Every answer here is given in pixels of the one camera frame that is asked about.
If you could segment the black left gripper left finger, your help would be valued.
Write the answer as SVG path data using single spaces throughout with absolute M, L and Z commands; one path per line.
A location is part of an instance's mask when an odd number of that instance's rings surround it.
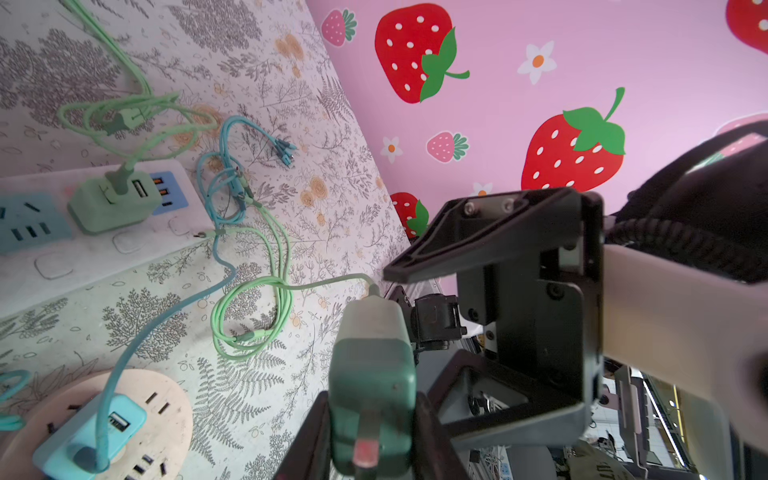
M 331 463 L 328 392 L 320 392 L 278 467 L 274 480 L 328 480 Z

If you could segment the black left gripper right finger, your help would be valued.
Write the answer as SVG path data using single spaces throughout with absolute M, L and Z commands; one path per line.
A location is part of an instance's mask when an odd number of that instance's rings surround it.
M 413 424 L 413 478 L 469 480 L 464 463 L 423 392 L 418 392 Z

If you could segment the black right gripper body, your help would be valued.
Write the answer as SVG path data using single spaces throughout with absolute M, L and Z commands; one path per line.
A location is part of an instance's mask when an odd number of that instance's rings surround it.
M 454 275 L 460 313 L 493 338 L 457 352 L 429 390 L 437 412 L 483 392 L 501 410 L 455 420 L 459 450 L 568 446 L 588 428 L 603 373 L 603 201 L 571 188 L 447 202 L 384 268 L 401 284 Z

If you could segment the green charger plug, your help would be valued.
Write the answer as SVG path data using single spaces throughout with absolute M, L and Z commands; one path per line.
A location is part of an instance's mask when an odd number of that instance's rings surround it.
M 372 289 L 343 311 L 329 370 L 334 465 L 355 473 L 359 439 L 378 446 L 375 472 L 396 478 L 410 468 L 416 366 L 401 307 Z
M 106 176 L 81 183 L 68 201 L 68 211 L 86 234 L 100 234 L 148 219 L 162 203 L 154 180 L 147 172 L 134 171 L 118 193 Z

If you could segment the blue charger plug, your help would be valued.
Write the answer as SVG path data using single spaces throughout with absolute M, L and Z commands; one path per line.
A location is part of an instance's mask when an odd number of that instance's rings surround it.
M 35 467 L 51 479 L 94 479 L 96 418 L 101 394 L 82 407 L 33 453 Z M 147 421 L 146 410 L 123 394 L 113 396 L 107 415 L 107 456 L 112 461 Z

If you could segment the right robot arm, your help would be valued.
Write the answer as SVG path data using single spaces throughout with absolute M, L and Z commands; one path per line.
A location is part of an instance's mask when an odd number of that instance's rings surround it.
M 500 387 L 505 410 L 448 425 L 457 447 L 574 442 L 611 359 L 716 403 L 766 449 L 767 146 L 721 156 L 766 132 L 759 121 L 705 141 L 612 216 L 570 187 L 443 206 L 383 276 L 455 275 L 463 315 L 496 331 L 430 391 L 440 406 L 460 380 Z

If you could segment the round pink power socket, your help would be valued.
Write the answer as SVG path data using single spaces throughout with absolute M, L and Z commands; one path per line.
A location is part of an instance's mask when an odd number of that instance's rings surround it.
M 96 414 L 109 378 L 98 373 L 49 395 L 1 444 L 4 479 L 94 479 Z M 187 457 L 193 413 L 181 386 L 150 370 L 122 373 L 107 415 L 108 470 L 102 479 L 174 479 Z

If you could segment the white multicolour power strip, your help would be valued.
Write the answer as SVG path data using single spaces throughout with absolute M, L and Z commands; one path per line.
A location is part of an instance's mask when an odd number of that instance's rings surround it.
M 68 209 L 77 187 L 107 167 L 7 177 L 1 181 L 1 314 L 40 303 L 199 243 L 213 223 L 176 160 L 141 162 L 163 199 L 143 222 L 84 232 Z

